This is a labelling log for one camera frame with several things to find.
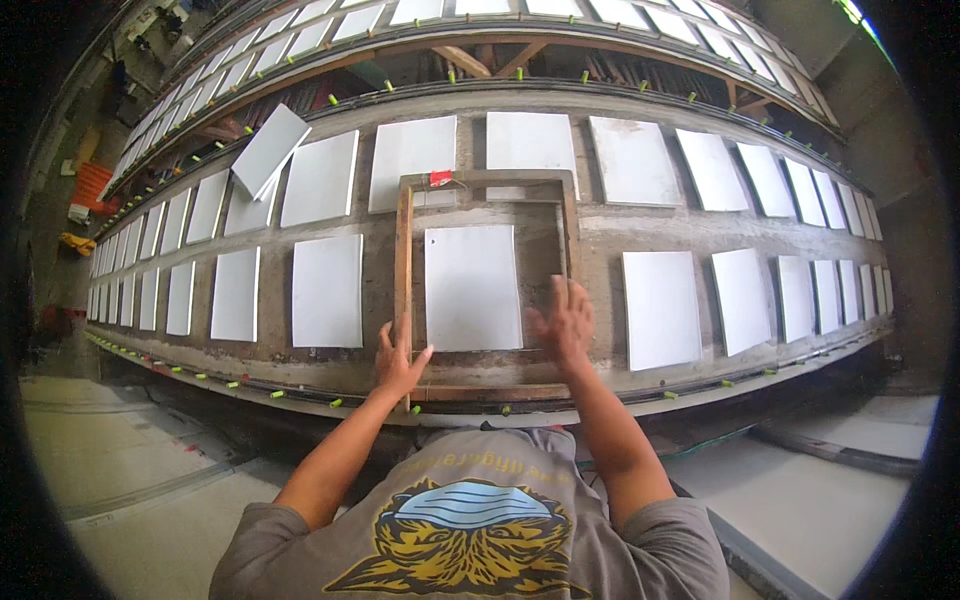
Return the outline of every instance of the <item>finger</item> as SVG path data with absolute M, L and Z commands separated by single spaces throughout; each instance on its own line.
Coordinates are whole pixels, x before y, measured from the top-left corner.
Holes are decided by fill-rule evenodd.
M 553 314 L 566 310 L 566 279 L 562 275 L 550 277 L 553 281 Z
M 390 330 L 394 328 L 394 322 L 389 321 L 380 327 L 380 347 L 386 350 L 394 349 L 390 343 Z

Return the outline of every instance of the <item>person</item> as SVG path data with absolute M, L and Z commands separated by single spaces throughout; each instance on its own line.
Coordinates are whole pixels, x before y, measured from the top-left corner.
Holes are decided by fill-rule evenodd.
M 609 495 L 580 477 L 573 436 L 556 428 L 434 434 L 334 520 L 383 421 L 417 385 L 410 316 L 380 330 L 379 383 L 294 471 L 272 504 L 244 511 L 209 597 L 509 596 L 728 598 L 704 506 L 674 494 L 636 420 L 588 359 L 593 308 L 555 276 L 548 319 L 528 320 L 580 414 Z

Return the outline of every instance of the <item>wooden beam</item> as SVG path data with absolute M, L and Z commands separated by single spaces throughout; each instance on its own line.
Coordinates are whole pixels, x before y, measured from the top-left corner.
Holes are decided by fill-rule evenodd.
M 483 62 L 475 59 L 463 48 L 457 48 L 455 46 L 436 46 L 433 51 L 467 71 L 473 77 L 486 79 L 490 76 L 490 70 L 486 67 L 486 65 L 484 65 Z
M 527 47 L 523 50 L 520 50 L 520 54 L 508 62 L 502 69 L 496 72 L 497 77 L 510 77 L 513 75 L 518 67 L 523 66 L 530 61 L 534 55 L 543 49 L 546 46 L 545 41 L 532 41 L 527 44 Z

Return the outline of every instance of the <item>gray t-shirt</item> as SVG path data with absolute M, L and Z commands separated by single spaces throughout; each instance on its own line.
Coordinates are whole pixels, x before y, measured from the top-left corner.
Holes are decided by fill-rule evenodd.
M 251 504 L 210 598 L 729 597 L 699 502 L 655 502 L 617 535 L 572 449 L 565 432 L 452 433 L 312 533 L 290 508 Z

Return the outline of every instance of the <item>wooden frame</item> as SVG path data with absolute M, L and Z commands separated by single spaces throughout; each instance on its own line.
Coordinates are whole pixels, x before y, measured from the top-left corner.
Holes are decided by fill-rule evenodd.
M 452 180 L 432 187 L 430 174 L 405 175 L 400 178 L 396 206 L 396 255 L 394 265 L 394 320 L 403 313 L 413 313 L 413 212 L 414 192 L 438 191 L 465 187 L 533 187 L 559 183 L 563 188 L 561 214 L 564 226 L 564 270 L 568 278 L 582 281 L 583 262 L 580 255 L 580 219 L 573 173 L 553 169 L 494 169 L 453 171 Z M 458 401 L 483 399 L 490 402 L 519 402 L 567 397 L 566 386 L 559 383 L 502 387 L 419 386 L 400 406 L 410 412 L 410 399 L 417 401 Z

